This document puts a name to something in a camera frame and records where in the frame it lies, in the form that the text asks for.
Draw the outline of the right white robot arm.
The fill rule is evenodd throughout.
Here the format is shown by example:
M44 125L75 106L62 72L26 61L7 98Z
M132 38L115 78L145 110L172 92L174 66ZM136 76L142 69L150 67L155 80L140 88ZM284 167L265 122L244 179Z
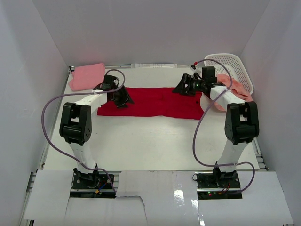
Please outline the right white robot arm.
M183 74L173 90L173 93L185 96L197 92L217 102L226 111L224 132L227 141L208 179L208 182L222 188L235 179L242 152L259 135L257 104L238 98L226 85L218 82L213 66L203 67L201 74Z

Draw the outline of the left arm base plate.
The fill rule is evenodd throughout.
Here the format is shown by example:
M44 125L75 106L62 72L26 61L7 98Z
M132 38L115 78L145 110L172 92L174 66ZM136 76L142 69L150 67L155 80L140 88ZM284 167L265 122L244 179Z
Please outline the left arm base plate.
M98 178L92 183L92 185L87 185L79 176L74 174L72 178L70 197L114 199L116 195L106 174L99 174Z

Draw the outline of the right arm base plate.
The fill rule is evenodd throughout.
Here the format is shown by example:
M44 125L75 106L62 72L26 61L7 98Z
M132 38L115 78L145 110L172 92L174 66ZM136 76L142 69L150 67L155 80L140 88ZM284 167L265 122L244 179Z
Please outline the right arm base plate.
M198 200L230 200L242 199L238 174L233 178L216 182L213 173L196 172L192 180L197 183Z

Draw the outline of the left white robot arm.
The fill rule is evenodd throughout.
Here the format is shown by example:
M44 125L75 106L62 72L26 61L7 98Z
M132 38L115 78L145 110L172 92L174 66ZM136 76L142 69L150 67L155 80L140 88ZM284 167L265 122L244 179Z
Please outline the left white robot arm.
M93 88L93 94L75 103L66 102L63 105L59 133L71 147L74 157L79 160L74 173L89 188L96 188L100 183L98 166L88 143L92 135L92 115L107 102L111 102L118 110L133 103L125 86L119 85L119 78L108 74L104 76L102 83Z

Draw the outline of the red t shirt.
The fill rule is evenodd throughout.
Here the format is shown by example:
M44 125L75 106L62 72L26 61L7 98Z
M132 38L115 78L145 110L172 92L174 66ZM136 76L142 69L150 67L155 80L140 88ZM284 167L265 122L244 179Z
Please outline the red t shirt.
M178 119L199 120L204 114L200 106L202 93L184 96L173 93L173 88L126 88L133 103L127 108L117 108L109 101L97 110L98 116L165 116Z

